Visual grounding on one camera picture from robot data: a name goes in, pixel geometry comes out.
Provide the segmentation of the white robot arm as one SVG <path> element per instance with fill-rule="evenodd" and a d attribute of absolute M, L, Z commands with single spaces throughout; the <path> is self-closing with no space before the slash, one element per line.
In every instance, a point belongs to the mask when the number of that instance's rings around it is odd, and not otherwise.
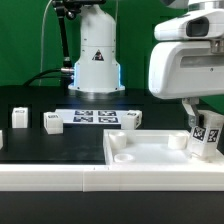
<path fill-rule="evenodd" d="M 224 0 L 160 1 L 187 13 L 155 27 L 148 87 L 157 98 L 180 98 L 189 125 L 200 126 L 198 98 L 224 94 Z M 89 4 L 81 16 L 81 52 L 69 89 L 89 98 L 122 91 L 114 19 Z"/>

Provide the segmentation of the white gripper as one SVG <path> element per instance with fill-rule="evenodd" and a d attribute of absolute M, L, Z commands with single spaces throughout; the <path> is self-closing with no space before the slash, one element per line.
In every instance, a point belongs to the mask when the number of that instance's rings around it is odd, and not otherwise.
<path fill-rule="evenodd" d="M 224 54 L 213 54 L 209 41 L 157 44 L 149 63 L 150 92 L 161 99 L 182 99 L 191 128 L 202 127 L 198 98 L 224 94 Z"/>

